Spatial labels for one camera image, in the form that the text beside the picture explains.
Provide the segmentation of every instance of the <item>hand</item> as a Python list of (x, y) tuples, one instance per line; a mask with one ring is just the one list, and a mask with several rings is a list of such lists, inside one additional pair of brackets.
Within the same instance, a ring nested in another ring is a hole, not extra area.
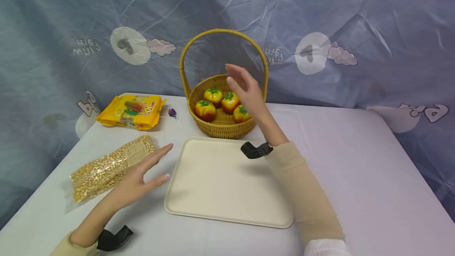
[(229, 75), (227, 84), (239, 97), (246, 111), (254, 119), (259, 119), (261, 115), (268, 113), (269, 111), (265, 105), (257, 80), (245, 68), (234, 64), (227, 64), (226, 70)]
[(102, 201), (108, 202), (114, 209), (119, 210), (133, 204), (145, 193), (163, 185), (169, 179), (169, 174), (158, 176), (147, 183), (144, 182), (144, 174), (157, 164), (173, 146), (173, 144), (169, 144), (156, 150), (129, 169), (129, 172)]

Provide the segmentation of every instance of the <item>green leaf on fruit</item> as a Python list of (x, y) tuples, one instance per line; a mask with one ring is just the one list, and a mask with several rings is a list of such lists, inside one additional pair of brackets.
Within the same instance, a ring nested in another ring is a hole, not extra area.
[(213, 87), (213, 88), (210, 88), (209, 89), (209, 92), (212, 93), (212, 94), (215, 94), (215, 93), (218, 93), (220, 90), (216, 87)]
[(243, 105), (240, 105), (239, 106), (239, 111), (240, 113), (242, 113), (243, 115), (246, 115), (248, 114), (248, 111), (246, 111), (245, 107)]
[(234, 97), (234, 94), (232, 92), (229, 92), (224, 96), (224, 98), (226, 100), (231, 100), (233, 97)]
[(211, 101), (206, 101), (206, 100), (202, 100), (199, 102), (202, 106), (209, 106), (210, 104), (212, 104)]

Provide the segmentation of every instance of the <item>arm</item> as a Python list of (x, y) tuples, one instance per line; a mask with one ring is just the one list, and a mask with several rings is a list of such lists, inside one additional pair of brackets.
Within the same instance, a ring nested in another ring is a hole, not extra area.
[(169, 175), (165, 174), (146, 183), (144, 174), (158, 163), (172, 147), (173, 145), (162, 147), (133, 166), (114, 189), (93, 208), (77, 229), (66, 235), (51, 256), (94, 256), (98, 254), (99, 250), (96, 249), (98, 238), (114, 214), (169, 179)]
[(226, 69), (230, 76), (228, 85), (256, 120), (266, 141), (275, 147), (266, 160), (293, 206), (302, 243), (311, 248), (314, 244), (311, 241), (335, 240), (335, 246), (345, 246), (344, 234), (332, 205), (308, 168), (305, 158), (294, 143), (289, 142), (270, 114), (257, 81), (244, 68), (227, 64)]

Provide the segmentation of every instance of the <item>beige tray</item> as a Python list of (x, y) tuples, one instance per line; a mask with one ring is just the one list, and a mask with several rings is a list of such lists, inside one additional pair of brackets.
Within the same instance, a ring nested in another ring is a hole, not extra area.
[(243, 143), (207, 137), (187, 139), (166, 193), (166, 210), (175, 215), (257, 226), (291, 226), (291, 206), (264, 158), (246, 158), (240, 151)]

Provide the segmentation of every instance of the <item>wicker basket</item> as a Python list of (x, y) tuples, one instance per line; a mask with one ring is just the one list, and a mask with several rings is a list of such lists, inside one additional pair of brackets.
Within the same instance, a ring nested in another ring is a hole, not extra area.
[(258, 44), (255, 43), (255, 41), (253, 41), (250, 37), (248, 37), (245, 34), (242, 34), (237, 31), (229, 30), (229, 29), (212, 29), (212, 30), (209, 30), (206, 32), (202, 32), (201, 34), (192, 38), (186, 44), (186, 46), (183, 48), (182, 54), (180, 55), (180, 63), (179, 63), (180, 77), (182, 78), (183, 89), (185, 90), (185, 96), (186, 96), (186, 99), (188, 100), (188, 110), (191, 113), (191, 115), (193, 116), (194, 121), (196, 122), (197, 126), (201, 129), (201, 131), (203, 131), (203, 133), (205, 133), (209, 137), (217, 137), (220, 139), (239, 139), (252, 131), (252, 129), (256, 125), (256, 122), (254, 121), (254, 119), (250, 119), (246, 122), (236, 124), (233, 120), (233, 116), (225, 113), (221, 108), (216, 109), (216, 118), (212, 122), (205, 122), (194, 114), (194, 106), (196, 105), (196, 103), (198, 101), (202, 100), (204, 91), (206, 91), (207, 89), (212, 88), (212, 87), (218, 87), (223, 93), (231, 91), (228, 84), (226, 83), (226, 79), (228, 78), (227, 74), (218, 74), (218, 75), (209, 77), (206, 80), (203, 80), (197, 86), (195, 86), (195, 88), (192, 90), (190, 89), (188, 80), (186, 79), (183, 60), (185, 59), (187, 50), (192, 45), (192, 43), (194, 43), (200, 37), (203, 37), (203, 36), (209, 35), (209, 34), (215, 34), (215, 33), (227, 33), (227, 34), (237, 35), (237, 36), (249, 41), (249, 43), (252, 44), (255, 47), (255, 49), (257, 49), (257, 51), (261, 57), (262, 63), (264, 65), (264, 82), (263, 82), (263, 86), (262, 86), (262, 95), (264, 97), (264, 101), (267, 96), (267, 83), (269, 81), (269, 67), (267, 66), (267, 60), (266, 60), (266, 57), (265, 57), (263, 51), (258, 46)]

